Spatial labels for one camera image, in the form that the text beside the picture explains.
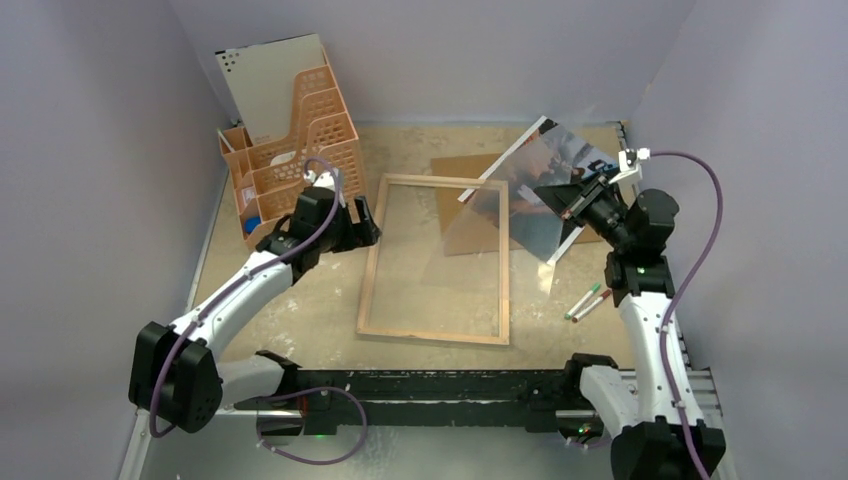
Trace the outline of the printed photo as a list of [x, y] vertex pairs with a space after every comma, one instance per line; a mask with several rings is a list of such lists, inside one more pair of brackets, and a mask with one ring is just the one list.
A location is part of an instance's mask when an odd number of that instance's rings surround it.
[[598, 237], [562, 222], [537, 194], [540, 187], [571, 185], [595, 173], [617, 170], [624, 126], [606, 122], [564, 125], [542, 116], [500, 154], [442, 157], [435, 175], [484, 181], [479, 189], [447, 192], [437, 201], [447, 256], [490, 253], [499, 247], [500, 213], [507, 213], [509, 246], [556, 264], [575, 242]]

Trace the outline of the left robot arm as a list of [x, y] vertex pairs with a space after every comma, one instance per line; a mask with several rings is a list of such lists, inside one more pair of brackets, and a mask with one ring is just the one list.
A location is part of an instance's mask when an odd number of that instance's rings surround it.
[[310, 186], [262, 238], [246, 263], [199, 306], [166, 325], [150, 322], [135, 340], [128, 399], [169, 428], [195, 433], [218, 409], [262, 398], [284, 409], [297, 399], [294, 364], [268, 352], [221, 360], [237, 334], [294, 286], [322, 255], [371, 247], [380, 229], [366, 197], [351, 202]]

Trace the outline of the white wooden picture frame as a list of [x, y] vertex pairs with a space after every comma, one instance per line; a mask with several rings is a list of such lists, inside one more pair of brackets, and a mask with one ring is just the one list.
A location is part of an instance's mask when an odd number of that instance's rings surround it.
[[495, 252], [447, 256], [438, 188], [479, 189], [483, 180], [391, 173], [379, 183], [382, 229], [365, 263], [356, 332], [364, 337], [505, 347], [510, 343], [510, 246], [502, 211]]

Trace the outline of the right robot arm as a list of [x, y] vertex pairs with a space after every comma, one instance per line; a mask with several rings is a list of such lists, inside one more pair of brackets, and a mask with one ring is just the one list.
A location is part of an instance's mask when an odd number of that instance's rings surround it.
[[664, 254], [679, 212], [676, 200], [648, 189], [627, 203], [607, 175], [535, 188], [566, 224], [588, 226], [611, 247], [605, 284], [626, 327], [636, 389], [622, 372], [594, 360], [564, 376], [561, 392], [576, 407], [591, 403], [611, 439], [616, 479], [708, 479], [726, 451], [721, 429], [707, 424], [693, 392], [674, 310], [676, 287]]

